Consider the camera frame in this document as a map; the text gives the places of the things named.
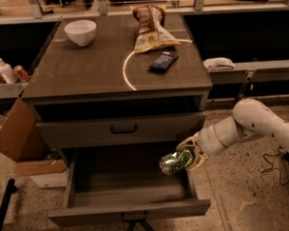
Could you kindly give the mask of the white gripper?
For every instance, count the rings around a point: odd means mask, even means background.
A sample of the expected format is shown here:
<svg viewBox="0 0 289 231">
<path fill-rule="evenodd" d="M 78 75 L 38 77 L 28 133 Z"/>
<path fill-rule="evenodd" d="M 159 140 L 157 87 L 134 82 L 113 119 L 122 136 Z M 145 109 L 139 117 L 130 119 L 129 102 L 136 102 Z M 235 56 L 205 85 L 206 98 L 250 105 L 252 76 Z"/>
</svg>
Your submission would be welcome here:
<svg viewBox="0 0 289 231">
<path fill-rule="evenodd" d="M 201 151 L 196 154 L 194 163 L 188 167 L 190 171 L 200 168 L 209 159 L 209 156 L 221 154 L 227 148 L 227 145 L 222 141 L 219 128 L 216 125 L 211 125 L 204 127 L 199 132 L 198 137 L 189 137 L 176 146 L 177 149 L 189 148 L 192 151 L 197 150 L 198 147 Z"/>
</svg>

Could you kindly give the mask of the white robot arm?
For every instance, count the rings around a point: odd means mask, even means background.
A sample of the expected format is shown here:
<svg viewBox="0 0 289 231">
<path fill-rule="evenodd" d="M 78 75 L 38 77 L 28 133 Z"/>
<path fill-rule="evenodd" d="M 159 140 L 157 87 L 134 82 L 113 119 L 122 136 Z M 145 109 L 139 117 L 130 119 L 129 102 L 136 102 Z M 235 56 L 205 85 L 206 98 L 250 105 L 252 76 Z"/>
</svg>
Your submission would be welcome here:
<svg viewBox="0 0 289 231">
<path fill-rule="evenodd" d="M 289 122 L 278 117 L 256 99 L 243 99 L 226 119 L 202 128 L 177 145 L 191 148 L 198 157 L 192 167 L 199 167 L 208 157 L 217 156 L 230 145 L 252 141 L 259 136 L 272 139 L 289 153 Z"/>
</svg>

